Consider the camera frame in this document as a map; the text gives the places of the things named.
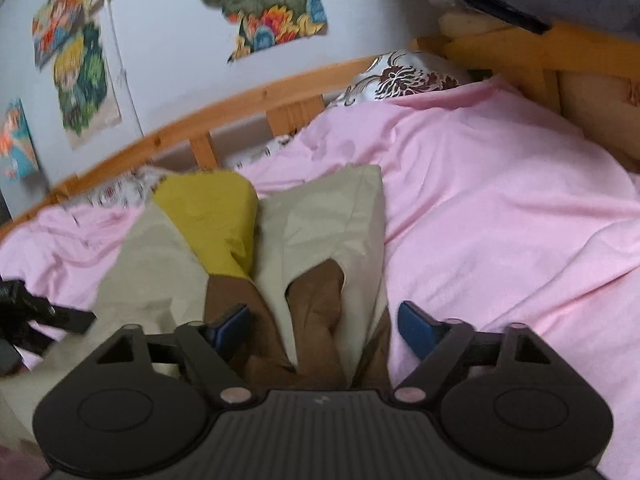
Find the beige brown olive hooded jacket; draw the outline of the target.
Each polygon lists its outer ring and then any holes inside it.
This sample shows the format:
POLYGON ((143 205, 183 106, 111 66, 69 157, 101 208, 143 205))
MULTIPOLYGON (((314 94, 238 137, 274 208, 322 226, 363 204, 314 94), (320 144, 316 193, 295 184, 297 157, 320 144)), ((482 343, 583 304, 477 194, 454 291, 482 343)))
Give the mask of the beige brown olive hooded jacket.
POLYGON ((234 276, 204 269, 160 207, 149 206, 100 285, 90 330, 2 380, 2 443, 32 442, 39 401, 122 326, 170 333, 239 304, 252 325, 232 366, 250 385, 386 388, 385 222, 380 168, 345 167, 261 200, 248 229, 254 260, 234 276))

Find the pink bed sheet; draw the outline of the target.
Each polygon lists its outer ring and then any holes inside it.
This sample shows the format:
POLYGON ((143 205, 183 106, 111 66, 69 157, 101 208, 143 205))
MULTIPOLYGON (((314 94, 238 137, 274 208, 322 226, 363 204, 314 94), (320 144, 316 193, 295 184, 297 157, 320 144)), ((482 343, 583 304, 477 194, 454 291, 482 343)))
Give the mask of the pink bed sheet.
POLYGON ((32 442, 1 441, 2 477, 637 478, 638 185, 499 78, 328 108, 279 153, 171 174, 140 207, 50 206, 2 242, 1 281, 96 314, 149 206, 204 269, 240 276, 259 202, 348 166, 382 174, 386 388, 255 387, 235 372, 253 400, 219 404, 186 376, 179 326, 129 323, 39 401, 32 442), (428 403, 394 401, 419 365, 398 332, 404 301, 474 327, 428 403))

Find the green anime character poster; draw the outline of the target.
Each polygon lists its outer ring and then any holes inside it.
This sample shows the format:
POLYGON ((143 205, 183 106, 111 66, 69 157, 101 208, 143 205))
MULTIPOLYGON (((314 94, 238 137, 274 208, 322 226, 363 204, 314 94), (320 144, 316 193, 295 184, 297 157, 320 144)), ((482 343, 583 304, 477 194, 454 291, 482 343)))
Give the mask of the green anime character poster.
POLYGON ((86 21, 58 52, 53 81, 72 150, 122 122, 97 21, 86 21))

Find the floral patterned white bedding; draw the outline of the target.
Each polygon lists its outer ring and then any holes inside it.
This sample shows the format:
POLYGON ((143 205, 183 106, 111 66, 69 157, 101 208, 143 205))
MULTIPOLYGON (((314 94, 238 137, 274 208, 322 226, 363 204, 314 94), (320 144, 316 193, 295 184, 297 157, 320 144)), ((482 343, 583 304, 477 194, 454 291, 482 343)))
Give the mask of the floral patterned white bedding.
MULTIPOLYGON (((468 72, 439 56, 396 50, 375 58, 366 70, 352 78, 347 88, 331 100, 328 107, 346 107, 449 90, 471 81, 468 72)), ((171 174, 168 169, 141 166, 66 200, 63 206, 140 207, 150 201, 160 182, 171 174)))

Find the orange-haired anime girl poster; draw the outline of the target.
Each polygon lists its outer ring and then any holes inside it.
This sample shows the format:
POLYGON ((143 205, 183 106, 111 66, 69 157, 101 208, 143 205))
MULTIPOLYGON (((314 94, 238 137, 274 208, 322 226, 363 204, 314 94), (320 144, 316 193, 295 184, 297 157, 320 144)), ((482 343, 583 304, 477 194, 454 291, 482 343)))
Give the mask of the orange-haired anime girl poster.
POLYGON ((47 0, 32 18, 35 66, 64 44, 82 13, 82 0, 47 0))

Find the wooden bed frame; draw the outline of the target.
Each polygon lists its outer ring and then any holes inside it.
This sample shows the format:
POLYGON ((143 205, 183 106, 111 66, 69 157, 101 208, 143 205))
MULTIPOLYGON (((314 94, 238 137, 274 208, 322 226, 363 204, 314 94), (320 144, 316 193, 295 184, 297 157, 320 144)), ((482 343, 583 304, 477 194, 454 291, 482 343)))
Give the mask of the wooden bed frame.
MULTIPOLYGON (((542 35, 495 18, 448 13, 436 36, 412 47, 446 58, 473 75, 500 75, 523 96, 578 125, 587 138, 608 150, 624 167, 639 169, 638 42, 577 25, 556 23, 542 35)), ((374 81, 373 56, 330 64, 230 96, 160 128, 100 162, 74 174, 21 217, 6 222, 8 235, 38 212, 136 169, 175 146, 189 143, 198 168, 213 170, 218 156, 212 133, 222 127, 266 116, 273 136, 292 136, 326 107, 326 96, 345 90, 353 96, 374 81)))

